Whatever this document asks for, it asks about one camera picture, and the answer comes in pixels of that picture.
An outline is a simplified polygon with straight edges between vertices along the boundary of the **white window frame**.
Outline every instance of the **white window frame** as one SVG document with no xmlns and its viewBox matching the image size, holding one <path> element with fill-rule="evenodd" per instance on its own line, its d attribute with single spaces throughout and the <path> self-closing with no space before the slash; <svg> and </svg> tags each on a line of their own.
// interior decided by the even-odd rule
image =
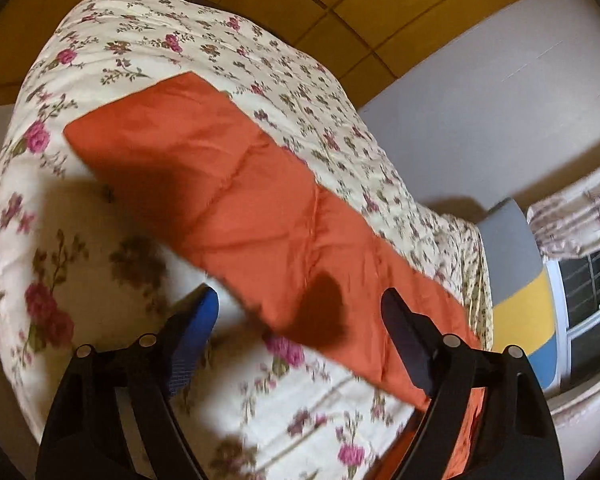
<svg viewBox="0 0 600 480">
<path fill-rule="evenodd" d="M 600 324 L 600 307 L 598 310 L 581 321 L 576 326 L 569 328 L 569 313 L 567 310 L 567 298 L 564 293 L 564 282 L 560 265 L 551 260 L 545 263 L 549 283 L 551 284 L 554 297 L 555 312 L 555 337 L 558 347 L 558 362 L 556 366 L 556 378 L 550 387 L 550 391 L 566 390 L 570 387 L 571 379 L 571 343 L 577 337 Z"/>
</svg>

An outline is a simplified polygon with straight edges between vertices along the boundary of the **mattress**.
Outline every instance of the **mattress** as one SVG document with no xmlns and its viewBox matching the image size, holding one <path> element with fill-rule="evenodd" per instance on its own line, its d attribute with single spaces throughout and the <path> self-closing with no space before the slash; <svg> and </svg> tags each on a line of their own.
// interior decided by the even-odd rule
<svg viewBox="0 0 600 480">
<path fill-rule="evenodd" d="M 188 71 L 224 92 L 411 267 L 448 290 L 490 348 L 477 229 L 413 200 L 324 67 L 220 10 L 183 0 L 85 0 L 30 69 L 0 152 L 4 371 L 39 441 L 77 346 L 120 348 L 155 332 L 171 305 L 205 282 L 219 293 L 219 321 L 173 409 L 210 478 L 362 478 L 413 407 L 310 348 L 266 335 L 221 283 L 142 232 L 62 136 L 89 111 Z M 151 476 L 123 392 L 120 406 L 134 464 Z"/>
</svg>

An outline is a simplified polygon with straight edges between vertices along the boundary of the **floral curtain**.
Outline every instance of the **floral curtain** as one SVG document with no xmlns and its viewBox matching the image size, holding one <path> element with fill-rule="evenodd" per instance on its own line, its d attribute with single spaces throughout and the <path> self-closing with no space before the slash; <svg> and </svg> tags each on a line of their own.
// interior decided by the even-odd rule
<svg viewBox="0 0 600 480">
<path fill-rule="evenodd" d="M 544 260 L 581 258 L 600 250 L 600 168 L 533 204 L 526 220 Z"/>
</svg>

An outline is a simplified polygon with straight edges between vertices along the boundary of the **pink rose print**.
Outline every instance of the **pink rose print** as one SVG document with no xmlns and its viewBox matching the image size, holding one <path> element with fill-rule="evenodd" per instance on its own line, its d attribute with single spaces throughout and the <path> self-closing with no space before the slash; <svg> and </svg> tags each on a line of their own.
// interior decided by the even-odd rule
<svg viewBox="0 0 600 480">
<path fill-rule="evenodd" d="M 286 337 L 271 336 L 265 341 L 267 350 L 281 358 L 293 368 L 304 364 L 304 351 L 299 344 L 289 341 Z"/>
<path fill-rule="evenodd" d="M 0 231 L 6 229 L 9 225 L 9 222 L 11 222 L 13 217 L 16 216 L 21 210 L 22 195 L 13 193 L 9 199 L 9 204 L 7 205 L 6 209 L 3 209 L 0 213 Z"/>
<path fill-rule="evenodd" d="M 58 303 L 51 295 L 51 291 L 43 283 L 31 283 L 24 293 L 27 304 L 27 314 L 36 325 L 42 325 L 57 311 Z"/>
<path fill-rule="evenodd" d="M 226 26 L 232 28 L 236 32 L 240 30 L 240 23 L 238 23 L 238 18 L 236 18 L 235 16 L 229 18 L 229 21 L 226 22 Z"/>
<path fill-rule="evenodd" d="M 387 184 L 389 186 L 392 186 L 394 184 L 394 181 L 389 178 L 389 175 L 387 175 L 384 172 L 384 170 L 382 170 L 382 172 L 384 173 L 384 179 L 382 180 L 382 182 L 384 182 L 385 184 Z"/>
<path fill-rule="evenodd" d="M 338 460 L 348 467 L 358 467 L 364 459 L 365 448 L 355 444 L 342 444 L 338 452 Z"/>
<path fill-rule="evenodd" d="M 178 38 L 176 38 L 173 34 L 167 34 L 164 37 L 164 43 L 166 43 L 167 47 L 173 50 L 174 52 L 177 52 L 178 54 L 182 52 L 182 47 L 178 42 Z"/>
<path fill-rule="evenodd" d="M 269 115 L 264 110 L 256 110 L 253 116 L 259 121 L 269 121 Z"/>
<path fill-rule="evenodd" d="M 324 413 L 319 413 L 315 416 L 314 426 L 316 428 L 323 426 L 327 423 L 327 416 Z"/>
<path fill-rule="evenodd" d="M 302 435 L 304 425 L 310 420 L 311 415 L 306 408 L 304 410 L 299 410 L 294 415 L 294 420 L 291 422 L 291 424 L 286 427 L 286 434 L 288 434 L 288 436 Z"/>
<path fill-rule="evenodd" d="M 68 65 L 75 59 L 76 56 L 77 54 L 74 49 L 66 48 L 56 54 L 56 59 L 63 65 Z"/>
<path fill-rule="evenodd" d="M 46 340 L 54 348 L 71 345 L 74 337 L 74 322 L 66 312 L 56 310 L 43 325 Z"/>
<path fill-rule="evenodd" d="M 332 150 L 335 150 L 336 152 L 340 151 L 340 147 L 338 146 L 338 143 L 336 142 L 336 139 L 333 137 L 333 134 L 331 132 L 329 132 L 325 129 L 322 136 L 324 137 L 324 140 L 327 141 L 327 146 L 329 148 L 331 148 Z"/>
<path fill-rule="evenodd" d="M 380 211 L 380 206 L 378 205 L 377 202 L 375 202 L 372 198 L 371 195 L 369 195 L 368 191 L 363 191 L 362 196 L 365 199 L 366 202 L 366 211 L 369 213 L 377 213 L 378 211 Z"/>
<path fill-rule="evenodd" d="M 22 213 L 16 233 L 24 233 L 28 235 L 31 231 L 31 223 L 33 222 L 35 217 L 36 215 L 34 213 Z"/>
<path fill-rule="evenodd" d="M 351 127 L 351 129 L 353 130 L 354 136 L 358 137 L 359 139 L 365 138 L 365 136 L 362 134 L 362 132 L 360 132 L 360 130 L 355 124 Z"/>
<path fill-rule="evenodd" d="M 289 342 L 286 350 L 286 362 L 293 368 L 301 367 L 304 364 L 304 351 L 299 344 Z"/>
<path fill-rule="evenodd" d="M 286 351 L 289 348 L 289 339 L 286 337 L 271 336 L 265 341 L 267 350 L 277 357 L 286 358 Z"/>
<path fill-rule="evenodd" d="M 49 144 L 49 132 L 45 128 L 45 123 L 40 119 L 33 121 L 24 132 L 24 138 L 27 140 L 27 148 L 31 153 L 44 152 Z"/>
<path fill-rule="evenodd" d="M 381 405 L 376 405 L 371 408 L 371 420 L 375 420 L 376 418 L 382 418 L 384 414 L 384 409 Z"/>
<path fill-rule="evenodd" d="M 257 83 L 254 83 L 251 85 L 251 91 L 254 94 L 258 94 L 258 95 L 261 95 L 262 97 L 264 97 L 264 92 L 262 91 L 262 88 L 260 88 L 260 85 Z"/>
</svg>

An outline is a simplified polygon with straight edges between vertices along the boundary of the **orange cloth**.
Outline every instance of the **orange cloth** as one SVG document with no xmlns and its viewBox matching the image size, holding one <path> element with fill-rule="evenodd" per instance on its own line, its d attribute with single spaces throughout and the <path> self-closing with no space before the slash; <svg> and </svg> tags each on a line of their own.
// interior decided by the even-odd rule
<svg viewBox="0 0 600 480">
<path fill-rule="evenodd" d="M 64 134 L 153 236 L 219 278 L 273 331 L 416 409 L 426 410 L 427 398 L 384 328 L 382 292 L 394 286 L 440 332 L 478 347 L 462 306 L 442 286 L 411 269 L 305 164 L 197 75 L 98 108 Z M 448 476 L 464 469 L 481 399 L 471 397 Z M 380 478 L 392 472 L 389 460 Z"/>
</svg>

